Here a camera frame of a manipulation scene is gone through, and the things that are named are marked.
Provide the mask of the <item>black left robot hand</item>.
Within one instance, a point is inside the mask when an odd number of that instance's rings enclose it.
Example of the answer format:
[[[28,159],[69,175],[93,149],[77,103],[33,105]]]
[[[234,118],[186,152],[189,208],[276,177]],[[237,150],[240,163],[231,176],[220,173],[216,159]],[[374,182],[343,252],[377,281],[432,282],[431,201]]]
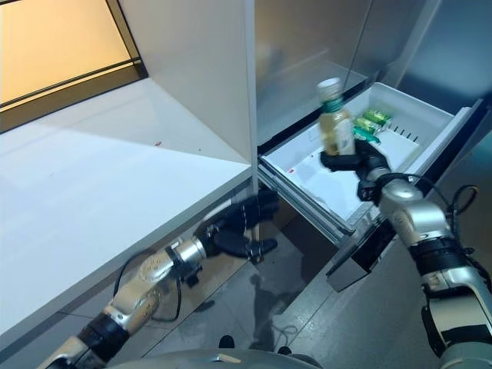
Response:
[[[244,233],[271,221],[278,210],[278,193],[264,188],[200,223],[194,237],[201,242],[209,258],[224,253],[259,262],[278,246],[278,242],[273,238],[257,241],[247,238]]]

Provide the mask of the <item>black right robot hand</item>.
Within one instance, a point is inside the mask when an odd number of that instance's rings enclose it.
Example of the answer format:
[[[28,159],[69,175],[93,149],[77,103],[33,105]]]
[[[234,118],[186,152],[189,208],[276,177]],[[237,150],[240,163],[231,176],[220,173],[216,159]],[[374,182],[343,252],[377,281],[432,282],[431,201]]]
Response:
[[[386,157],[370,142],[356,140],[354,147],[353,155],[321,152],[321,164],[332,172],[353,171],[361,181],[376,181],[381,175],[391,173]]]

